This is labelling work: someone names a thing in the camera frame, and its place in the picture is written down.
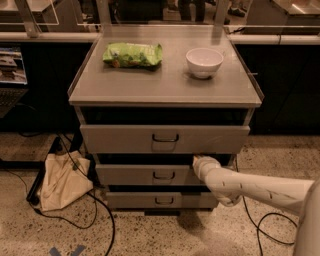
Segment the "yellowish white gripper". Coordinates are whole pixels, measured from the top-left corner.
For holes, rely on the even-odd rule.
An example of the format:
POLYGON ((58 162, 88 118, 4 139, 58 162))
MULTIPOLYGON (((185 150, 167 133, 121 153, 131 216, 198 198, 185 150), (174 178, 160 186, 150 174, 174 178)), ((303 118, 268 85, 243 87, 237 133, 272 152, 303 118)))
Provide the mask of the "yellowish white gripper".
POLYGON ((200 155, 193 157, 193 170, 200 180, 204 180, 210 171, 220 167, 221 164, 215 158, 200 155))

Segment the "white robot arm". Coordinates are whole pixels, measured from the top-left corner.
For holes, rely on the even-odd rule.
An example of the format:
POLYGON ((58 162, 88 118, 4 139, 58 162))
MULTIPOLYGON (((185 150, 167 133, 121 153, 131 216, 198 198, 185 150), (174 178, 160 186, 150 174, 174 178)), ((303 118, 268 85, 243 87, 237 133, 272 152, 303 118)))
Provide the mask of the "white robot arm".
POLYGON ((320 179, 239 173, 209 156, 195 156, 193 170, 224 206, 234 206, 245 196, 298 216, 293 256, 320 256, 320 179))

